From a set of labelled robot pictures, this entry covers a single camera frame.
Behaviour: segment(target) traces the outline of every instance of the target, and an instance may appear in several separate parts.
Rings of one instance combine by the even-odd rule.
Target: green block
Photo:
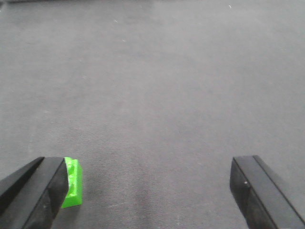
[[[65,157],[68,171],[69,191],[61,208],[82,204],[82,168],[77,159]]]

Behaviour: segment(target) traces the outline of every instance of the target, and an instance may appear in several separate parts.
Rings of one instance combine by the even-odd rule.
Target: gray carpet
[[[245,229],[232,156],[304,186],[303,0],[56,0],[0,12],[0,178],[71,156],[53,229]]]

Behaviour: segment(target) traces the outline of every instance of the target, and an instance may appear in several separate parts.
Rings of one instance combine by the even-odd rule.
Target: black plastic part
[[[280,177],[259,156],[233,158],[230,188],[249,228],[305,229],[288,189],[283,191],[281,187]]]
[[[0,182],[0,229],[49,229],[69,189],[64,158],[39,157]]]

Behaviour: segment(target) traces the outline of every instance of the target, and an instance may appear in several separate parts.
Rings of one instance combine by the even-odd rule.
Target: green plastic object
[[[77,159],[65,157],[68,171],[69,191],[61,208],[82,204],[82,168]]]

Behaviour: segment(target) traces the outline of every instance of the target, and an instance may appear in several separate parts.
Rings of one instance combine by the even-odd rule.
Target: table surface
[[[53,229],[245,229],[231,159],[304,185],[303,0],[54,0],[0,12],[0,178],[70,156]]]

